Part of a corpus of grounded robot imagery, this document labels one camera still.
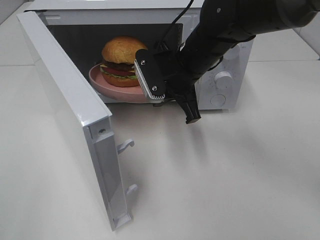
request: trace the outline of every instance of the white tabletop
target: white tabletop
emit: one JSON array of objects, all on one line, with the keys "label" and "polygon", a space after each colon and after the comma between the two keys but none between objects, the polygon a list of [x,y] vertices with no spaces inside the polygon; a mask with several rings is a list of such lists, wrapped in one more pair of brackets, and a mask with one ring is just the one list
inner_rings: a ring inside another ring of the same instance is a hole
[{"label": "white tabletop", "polygon": [[67,147],[35,67],[18,65],[0,66],[1,240],[319,239],[319,61],[250,62],[236,109],[191,125],[173,103],[109,104],[117,143],[136,143],[119,157],[124,185],[139,185],[115,232],[91,163]]}]

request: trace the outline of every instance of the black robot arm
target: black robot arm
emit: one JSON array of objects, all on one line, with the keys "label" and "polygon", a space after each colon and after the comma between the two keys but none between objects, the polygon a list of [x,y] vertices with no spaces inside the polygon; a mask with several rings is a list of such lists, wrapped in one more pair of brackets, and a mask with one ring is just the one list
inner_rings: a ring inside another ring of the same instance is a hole
[{"label": "black robot arm", "polygon": [[[258,34],[306,26],[319,11],[320,0],[205,0],[199,24],[185,43],[176,52],[164,50],[153,55],[166,98],[175,99],[182,107],[187,124],[196,122],[201,117],[194,84],[229,49]],[[137,52],[137,62],[144,54],[148,53]]]}]

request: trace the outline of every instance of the microwave door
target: microwave door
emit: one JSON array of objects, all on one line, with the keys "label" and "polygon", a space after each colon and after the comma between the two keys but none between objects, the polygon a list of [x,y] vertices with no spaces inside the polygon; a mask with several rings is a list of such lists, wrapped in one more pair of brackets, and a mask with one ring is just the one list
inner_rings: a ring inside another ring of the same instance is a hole
[{"label": "microwave door", "polygon": [[118,162],[118,153],[125,146],[117,149],[112,113],[39,16],[29,11],[17,17],[65,142],[80,166],[86,167],[87,172],[88,167],[94,169],[96,177],[92,172],[87,174],[88,182],[98,190],[95,194],[102,195],[111,228],[115,230],[131,217]]}]

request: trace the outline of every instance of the microwave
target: microwave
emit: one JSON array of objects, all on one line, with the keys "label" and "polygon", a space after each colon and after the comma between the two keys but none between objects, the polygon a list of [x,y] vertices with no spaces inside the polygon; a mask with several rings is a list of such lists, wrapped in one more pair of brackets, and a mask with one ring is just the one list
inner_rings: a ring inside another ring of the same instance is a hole
[{"label": "microwave", "polygon": [[[97,179],[93,184],[99,185],[113,231],[132,219],[127,197],[137,186],[124,189],[118,155],[133,147],[134,140],[116,144],[106,104],[120,101],[94,89],[89,71],[101,62],[105,43],[116,36],[132,36],[152,48],[187,4],[184,0],[35,0],[17,15],[66,142],[78,159],[92,162]],[[167,35],[172,50],[199,23],[202,4],[203,0],[195,0]],[[242,42],[230,49],[196,83],[199,110],[235,107],[252,44]]]}]

